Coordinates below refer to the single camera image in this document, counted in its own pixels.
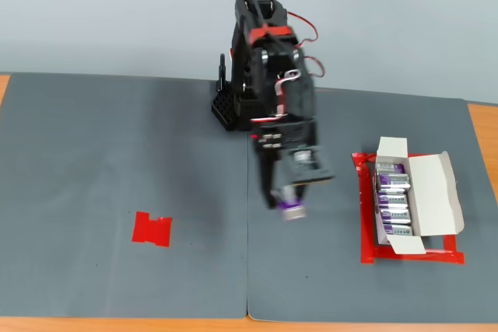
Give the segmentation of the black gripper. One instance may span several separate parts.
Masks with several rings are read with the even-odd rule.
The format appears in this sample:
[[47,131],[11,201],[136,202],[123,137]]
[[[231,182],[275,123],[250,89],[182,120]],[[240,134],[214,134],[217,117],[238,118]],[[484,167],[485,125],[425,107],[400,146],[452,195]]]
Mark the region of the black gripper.
[[[290,157],[295,162],[313,162],[313,147],[317,145],[317,122],[315,119],[251,119],[251,124],[261,195],[268,209],[274,209],[277,205],[277,197],[272,192],[275,163],[284,151],[290,151]],[[307,188],[307,184],[296,186],[296,199],[299,203],[303,202]]]

